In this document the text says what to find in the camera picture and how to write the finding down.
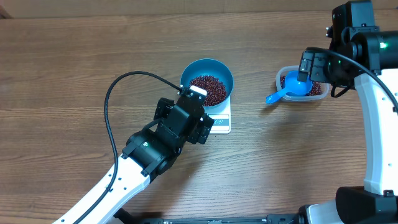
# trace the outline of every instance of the white scale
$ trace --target white scale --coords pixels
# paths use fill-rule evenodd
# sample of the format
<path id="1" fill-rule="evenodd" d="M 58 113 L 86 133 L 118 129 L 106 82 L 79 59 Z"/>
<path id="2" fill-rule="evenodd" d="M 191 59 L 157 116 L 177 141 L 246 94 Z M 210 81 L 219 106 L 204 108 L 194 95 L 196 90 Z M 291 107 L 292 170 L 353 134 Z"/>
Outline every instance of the white scale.
<path id="1" fill-rule="evenodd" d="M 205 112 L 214 119 L 210 134 L 229 134 L 231 132 L 231 97 L 215 108 L 205 108 Z"/>

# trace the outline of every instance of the wooden table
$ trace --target wooden table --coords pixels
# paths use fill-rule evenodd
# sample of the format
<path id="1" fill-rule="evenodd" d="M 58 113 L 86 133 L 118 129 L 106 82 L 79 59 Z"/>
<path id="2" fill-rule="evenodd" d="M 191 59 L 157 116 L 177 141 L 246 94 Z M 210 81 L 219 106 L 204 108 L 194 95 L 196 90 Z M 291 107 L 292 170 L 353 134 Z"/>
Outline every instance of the wooden table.
<path id="1" fill-rule="evenodd" d="M 376 11 L 396 30 L 397 10 Z M 187 144 L 174 166 L 124 208 L 164 218 L 296 212 L 362 185 L 366 149 L 355 91 L 313 103 L 264 104 L 279 69 L 328 47 L 330 11 L 0 21 L 0 223 L 51 223 L 113 163 L 103 101 L 131 70 L 178 84 L 199 58 L 232 71 L 232 132 Z M 119 152 L 174 89 L 120 82 L 109 115 Z"/>

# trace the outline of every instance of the plastic container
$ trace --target plastic container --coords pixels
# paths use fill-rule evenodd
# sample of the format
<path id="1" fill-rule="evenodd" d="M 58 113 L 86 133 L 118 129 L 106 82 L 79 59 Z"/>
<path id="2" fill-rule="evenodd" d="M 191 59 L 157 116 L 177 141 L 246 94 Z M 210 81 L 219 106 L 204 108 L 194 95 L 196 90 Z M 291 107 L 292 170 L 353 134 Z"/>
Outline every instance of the plastic container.
<path id="1" fill-rule="evenodd" d="M 298 70 L 299 66 L 298 65 L 293 65 L 293 66 L 288 66 L 284 67 L 281 70 L 279 70 L 278 74 L 276 75 L 276 89 L 277 91 L 282 89 L 282 86 L 280 85 L 280 77 L 285 77 L 290 71 Z M 329 84 L 327 83 L 321 83 L 321 95 L 317 96 L 289 96 L 289 95 L 284 95 L 280 100 L 284 102 L 303 102 L 303 101 L 312 101 L 312 100 L 320 100 L 327 96 L 329 93 Z"/>

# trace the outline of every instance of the black cable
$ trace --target black cable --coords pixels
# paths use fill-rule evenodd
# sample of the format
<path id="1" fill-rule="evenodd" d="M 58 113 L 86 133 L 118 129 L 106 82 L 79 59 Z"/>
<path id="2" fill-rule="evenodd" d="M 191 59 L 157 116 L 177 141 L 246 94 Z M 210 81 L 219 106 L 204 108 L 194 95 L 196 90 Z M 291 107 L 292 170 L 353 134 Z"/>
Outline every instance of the black cable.
<path id="1" fill-rule="evenodd" d="M 335 95 L 336 84 L 333 84 L 333 85 L 332 85 L 332 88 L 331 88 L 330 96 L 333 97 L 333 98 L 339 98 L 339 97 L 343 96 L 344 93 L 346 93 L 348 90 L 350 90 L 351 87 L 352 87 L 352 86 L 349 85 L 349 86 L 347 86 L 344 90 L 341 90 L 339 93 L 337 93 L 337 95 Z"/>
<path id="2" fill-rule="evenodd" d="M 177 89 L 178 91 L 182 91 L 182 89 L 176 85 L 174 85 L 173 83 L 170 83 L 169 81 L 165 80 L 162 77 L 159 77 L 155 74 L 149 73 L 149 72 L 142 72 L 142 71 L 135 71 L 135 72 L 127 72 L 124 75 L 119 76 L 117 79 L 115 79 L 115 81 L 112 82 L 111 86 L 108 88 L 108 92 L 106 93 L 105 96 L 105 104 L 104 104 L 104 116 L 105 116 L 105 125 L 106 125 L 106 130 L 108 131 L 108 135 L 109 135 L 109 139 L 111 140 L 111 145 L 112 145 L 112 150 L 113 150 L 113 156 L 114 156 L 114 170 L 113 170 L 113 176 L 111 179 L 111 182 L 108 184 L 107 188 L 105 189 L 104 193 L 102 193 L 101 196 L 99 196 L 99 198 L 97 199 L 97 201 L 84 213 L 81 215 L 80 218 L 78 218 L 78 220 L 76 220 L 73 224 L 77 224 L 80 223 L 84 218 L 86 218 L 86 216 L 102 201 L 102 199 L 104 199 L 105 195 L 109 192 L 109 190 L 111 190 L 111 187 L 116 179 L 116 176 L 118 174 L 118 165 L 119 165 L 119 161 L 118 161 L 118 151 L 116 150 L 116 145 L 114 143 L 114 138 L 112 135 L 112 130 L 111 130 L 111 126 L 109 124 L 109 118 L 108 118 L 108 101 L 109 101 L 109 96 L 111 95 L 111 91 L 113 89 L 113 87 L 117 84 L 118 81 L 120 81 L 122 78 L 128 77 L 130 75 L 148 75 L 150 77 L 154 77 L 168 85 L 170 85 L 171 87 Z"/>
<path id="3" fill-rule="evenodd" d="M 159 124 L 160 120 L 161 120 L 161 119 L 158 118 L 158 119 L 156 119 L 156 120 L 151 121 L 149 124 L 145 125 L 145 126 L 142 128 L 141 131 L 146 131 L 146 130 L 148 130 L 149 128 L 153 127 L 155 124 Z"/>
<path id="4" fill-rule="evenodd" d="M 398 102 L 397 102 L 396 98 L 394 97 L 394 95 L 391 93 L 391 91 L 388 89 L 388 87 L 383 83 L 383 81 L 380 80 L 379 77 L 377 77 L 375 74 L 373 74 L 373 72 L 370 71 L 369 69 L 367 69 L 365 66 L 354 61 L 351 58 L 345 57 L 344 55 L 341 55 L 332 50 L 327 50 L 327 49 L 323 49 L 323 48 L 319 48 L 319 47 L 307 47 L 306 50 L 318 51 L 318 52 L 322 52 L 322 53 L 325 53 L 325 54 L 328 54 L 331 56 L 338 57 L 339 59 L 349 62 L 350 64 L 354 65 L 355 67 L 361 69 L 364 73 L 367 73 L 370 77 L 372 77 L 374 79 L 374 81 L 376 81 L 380 85 L 380 87 L 386 92 L 387 96 L 392 101 L 392 104 L 394 105 L 394 107 L 398 108 Z"/>

